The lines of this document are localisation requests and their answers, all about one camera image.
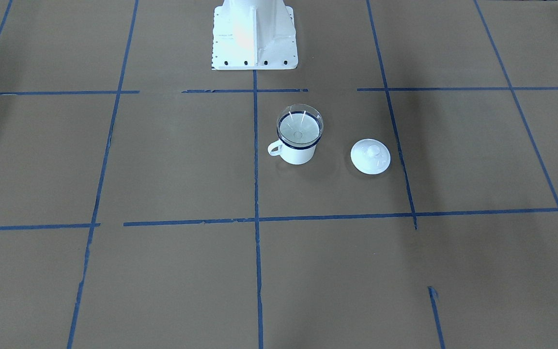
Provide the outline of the white enamel cup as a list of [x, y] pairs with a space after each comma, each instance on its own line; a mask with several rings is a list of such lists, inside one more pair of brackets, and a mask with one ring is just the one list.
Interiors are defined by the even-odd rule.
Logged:
[[266, 150], [270, 156], [279, 156], [291, 165], [303, 165], [312, 159], [319, 141], [320, 139], [316, 139], [312, 143], [302, 145], [288, 142], [286, 139], [278, 139]]

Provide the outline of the white cup lid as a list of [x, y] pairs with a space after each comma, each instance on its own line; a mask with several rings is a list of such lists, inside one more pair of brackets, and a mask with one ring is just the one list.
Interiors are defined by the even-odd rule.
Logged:
[[366, 175], [378, 175], [390, 167], [390, 151], [380, 141], [363, 139], [352, 146], [350, 159], [359, 172]]

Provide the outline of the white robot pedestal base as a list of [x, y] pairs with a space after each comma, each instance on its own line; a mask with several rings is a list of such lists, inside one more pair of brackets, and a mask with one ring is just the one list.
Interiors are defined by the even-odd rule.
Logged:
[[225, 0], [213, 12], [211, 68], [297, 68], [294, 17], [283, 0]]

